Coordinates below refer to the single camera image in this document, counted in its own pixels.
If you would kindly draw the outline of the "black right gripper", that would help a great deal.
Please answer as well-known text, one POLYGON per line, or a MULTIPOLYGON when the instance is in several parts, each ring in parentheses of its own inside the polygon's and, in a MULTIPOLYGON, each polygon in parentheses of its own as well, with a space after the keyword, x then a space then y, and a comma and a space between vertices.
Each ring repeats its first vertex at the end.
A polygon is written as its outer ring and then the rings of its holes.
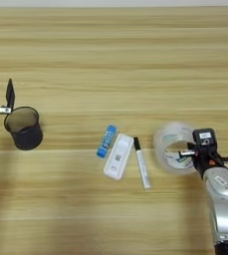
POLYGON ((223 167, 224 162, 228 163, 228 156, 221 159, 215 146, 189 143, 188 148, 191 150, 179 151, 179 156, 192 157, 193 165, 200 176, 203 176, 209 168, 223 167))

